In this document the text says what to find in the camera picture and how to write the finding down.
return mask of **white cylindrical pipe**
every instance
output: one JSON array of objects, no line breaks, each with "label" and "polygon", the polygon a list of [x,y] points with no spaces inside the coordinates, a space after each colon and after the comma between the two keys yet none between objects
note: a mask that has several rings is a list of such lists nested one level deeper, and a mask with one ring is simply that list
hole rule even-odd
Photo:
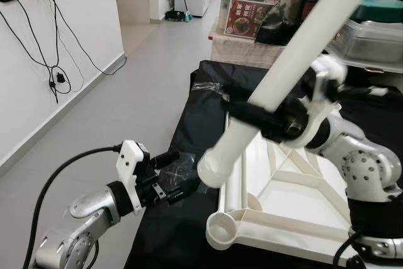
[{"label": "white cylindrical pipe", "polygon": [[[251,95],[249,102],[274,112],[362,0],[320,0]],[[233,120],[198,163],[204,184],[218,188],[258,129]]]}]

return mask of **broom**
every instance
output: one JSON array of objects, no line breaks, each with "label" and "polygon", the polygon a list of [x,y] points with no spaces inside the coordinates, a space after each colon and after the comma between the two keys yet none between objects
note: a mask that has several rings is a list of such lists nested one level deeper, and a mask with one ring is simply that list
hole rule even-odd
[{"label": "broom", "polygon": [[183,1],[184,1],[184,6],[186,8],[186,14],[184,16],[184,22],[189,22],[190,20],[193,19],[193,15],[188,11],[188,6],[186,4],[186,0],[183,0]]}]

